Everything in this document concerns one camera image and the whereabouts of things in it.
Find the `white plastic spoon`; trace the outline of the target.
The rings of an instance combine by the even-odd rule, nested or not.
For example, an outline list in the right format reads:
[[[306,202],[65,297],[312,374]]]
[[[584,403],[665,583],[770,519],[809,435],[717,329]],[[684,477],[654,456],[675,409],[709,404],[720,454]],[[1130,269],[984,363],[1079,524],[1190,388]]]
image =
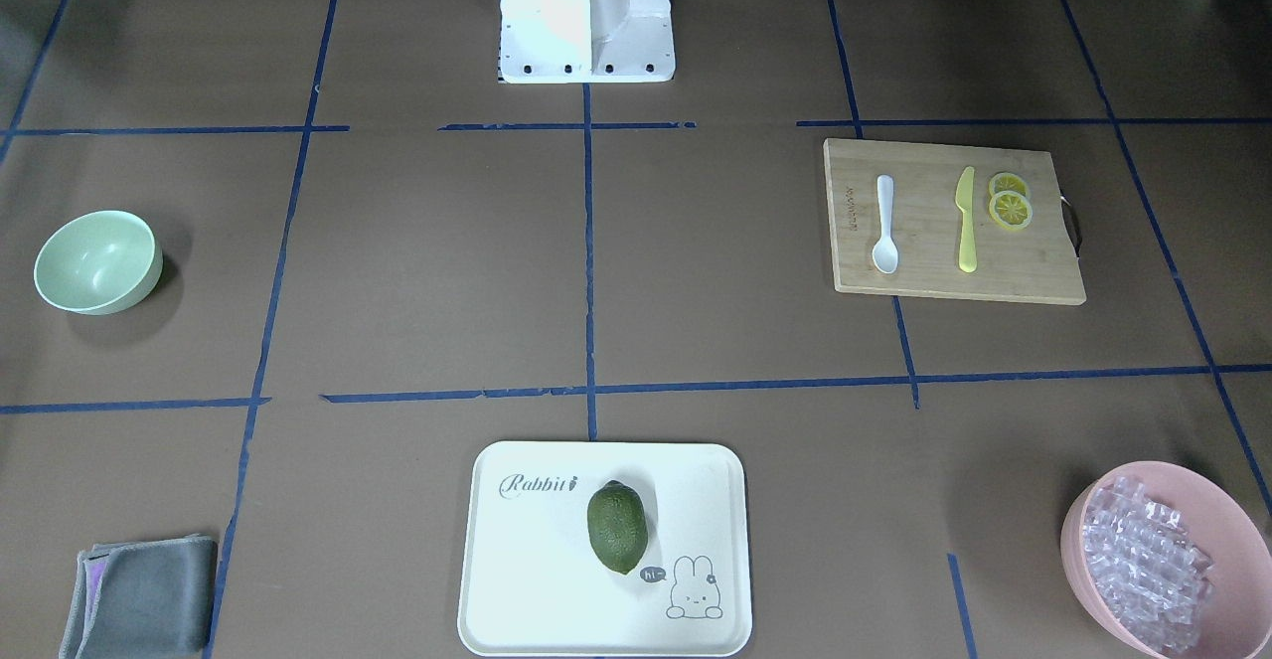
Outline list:
[[[894,179],[876,176],[878,238],[873,246],[873,265],[880,274],[895,274],[899,267],[899,248],[893,238]]]

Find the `light green bowl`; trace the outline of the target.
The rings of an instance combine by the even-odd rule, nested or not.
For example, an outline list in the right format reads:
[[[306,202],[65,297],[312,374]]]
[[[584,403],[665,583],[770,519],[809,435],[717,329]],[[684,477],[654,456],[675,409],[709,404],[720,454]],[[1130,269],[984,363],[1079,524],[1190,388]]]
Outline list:
[[[163,266],[162,247],[141,218],[103,210],[73,219],[45,240],[33,282],[56,309],[109,316],[150,295]]]

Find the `pink bowl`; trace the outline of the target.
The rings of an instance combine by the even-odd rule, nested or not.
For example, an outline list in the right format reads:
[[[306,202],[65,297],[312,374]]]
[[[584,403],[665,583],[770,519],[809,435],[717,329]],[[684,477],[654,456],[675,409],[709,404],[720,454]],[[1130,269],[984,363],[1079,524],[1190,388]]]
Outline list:
[[[1080,525],[1095,489],[1117,476],[1136,476],[1149,496],[1180,510],[1191,539],[1213,566],[1213,595],[1199,620],[1199,642],[1178,656],[1151,650],[1135,639],[1098,595],[1084,558]],[[1168,461],[1131,461],[1109,469],[1077,495],[1060,533],[1063,576],[1077,603],[1121,642],[1150,658],[1254,658],[1269,644],[1269,550],[1253,520],[1217,483]]]

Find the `green avocado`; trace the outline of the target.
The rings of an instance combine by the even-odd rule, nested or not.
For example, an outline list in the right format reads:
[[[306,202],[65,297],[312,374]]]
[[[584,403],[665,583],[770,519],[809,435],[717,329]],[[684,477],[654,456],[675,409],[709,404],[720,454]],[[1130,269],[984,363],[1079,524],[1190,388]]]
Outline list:
[[[627,575],[647,550],[644,503],[627,483],[612,480],[586,501],[586,539],[611,572]]]

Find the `white rabbit tray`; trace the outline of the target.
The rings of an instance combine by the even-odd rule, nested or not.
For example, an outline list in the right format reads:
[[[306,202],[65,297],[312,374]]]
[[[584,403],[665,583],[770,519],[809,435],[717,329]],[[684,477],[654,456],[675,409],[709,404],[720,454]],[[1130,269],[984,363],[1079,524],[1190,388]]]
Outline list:
[[[631,572],[597,558],[586,505],[642,501]],[[717,443],[495,441],[474,461],[457,630],[481,656],[731,656],[750,639],[745,473]]]

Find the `bamboo cutting board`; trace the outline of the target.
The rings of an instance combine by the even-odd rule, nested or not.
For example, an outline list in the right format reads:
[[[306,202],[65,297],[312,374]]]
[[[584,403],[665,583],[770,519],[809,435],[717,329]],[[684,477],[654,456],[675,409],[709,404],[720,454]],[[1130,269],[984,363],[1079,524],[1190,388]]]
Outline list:
[[[823,159],[837,291],[1084,304],[1086,291],[1049,153],[828,137]],[[954,196],[967,165],[976,170],[973,274],[958,266],[960,211]],[[990,179],[999,173],[1018,173],[1030,183],[1033,220],[1023,232],[1005,230],[990,218]],[[881,174],[894,179],[895,274],[880,274],[873,265],[875,182]]]

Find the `yellow plastic knife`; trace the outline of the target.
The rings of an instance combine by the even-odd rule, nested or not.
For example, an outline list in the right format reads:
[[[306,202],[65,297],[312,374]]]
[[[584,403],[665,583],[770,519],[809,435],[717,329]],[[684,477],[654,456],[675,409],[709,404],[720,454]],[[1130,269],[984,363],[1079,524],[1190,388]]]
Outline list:
[[[960,211],[958,266],[964,274],[976,272],[978,266],[973,219],[974,176],[974,167],[964,167],[959,176],[954,196],[955,206]]]

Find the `lemon slice lower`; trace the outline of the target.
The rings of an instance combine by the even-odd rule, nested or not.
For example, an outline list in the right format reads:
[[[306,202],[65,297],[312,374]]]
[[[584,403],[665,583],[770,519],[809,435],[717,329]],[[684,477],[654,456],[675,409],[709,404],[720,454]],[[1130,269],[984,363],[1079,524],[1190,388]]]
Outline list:
[[[1009,232],[1023,232],[1034,219],[1034,207],[1027,193],[1004,191],[990,198],[990,218]]]

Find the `lemon slice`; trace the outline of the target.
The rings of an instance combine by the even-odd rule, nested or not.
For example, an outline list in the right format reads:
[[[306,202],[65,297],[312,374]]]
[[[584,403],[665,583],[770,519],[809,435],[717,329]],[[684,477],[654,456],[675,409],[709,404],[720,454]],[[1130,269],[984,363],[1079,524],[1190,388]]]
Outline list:
[[[1024,198],[1032,196],[1030,183],[1018,173],[999,173],[992,176],[990,179],[990,198],[996,196],[996,193],[1004,192],[1021,193]]]
[[[1034,207],[1027,193],[1004,191],[990,198],[990,218],[1009,232],[1023,232],[1034,219]]]

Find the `lemon slice upper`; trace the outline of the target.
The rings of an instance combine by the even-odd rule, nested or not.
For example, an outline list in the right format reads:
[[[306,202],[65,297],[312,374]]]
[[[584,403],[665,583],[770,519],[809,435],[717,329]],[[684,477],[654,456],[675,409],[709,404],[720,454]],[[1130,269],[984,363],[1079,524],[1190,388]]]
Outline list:
[[[992,176],[990,179],[990,198],[996,196],[996,193],[1004,192],[1021,193],[1024,198],[1032,196],[1030,183],[1018,173],[999,173]]]

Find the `grey folded cloth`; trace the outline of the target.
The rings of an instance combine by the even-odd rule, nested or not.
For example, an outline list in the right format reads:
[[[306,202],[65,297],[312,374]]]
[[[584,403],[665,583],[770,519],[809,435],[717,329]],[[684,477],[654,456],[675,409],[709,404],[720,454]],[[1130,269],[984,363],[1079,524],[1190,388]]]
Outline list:
[[[95,543],[78,553],[60,658],[183,658],[209,645],[218,541]]]

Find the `clear ice cubes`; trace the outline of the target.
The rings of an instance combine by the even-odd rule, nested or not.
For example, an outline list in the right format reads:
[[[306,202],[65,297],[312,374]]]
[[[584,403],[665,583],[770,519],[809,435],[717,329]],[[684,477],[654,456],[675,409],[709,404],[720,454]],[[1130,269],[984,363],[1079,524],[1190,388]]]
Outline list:
[[[1151,499],[1138,477],[1117,476],[1094,490],[1080,531],[1098,595],[1122,627],[1168,656],[1198,645],[1213,560],[1180,510]]]

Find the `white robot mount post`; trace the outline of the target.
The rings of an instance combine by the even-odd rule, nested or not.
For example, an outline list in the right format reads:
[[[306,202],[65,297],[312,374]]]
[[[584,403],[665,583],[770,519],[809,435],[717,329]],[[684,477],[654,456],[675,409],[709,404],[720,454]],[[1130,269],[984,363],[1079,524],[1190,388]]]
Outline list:
[[[500,0],[497,73],[511,84],[670,81],[672,0]]]

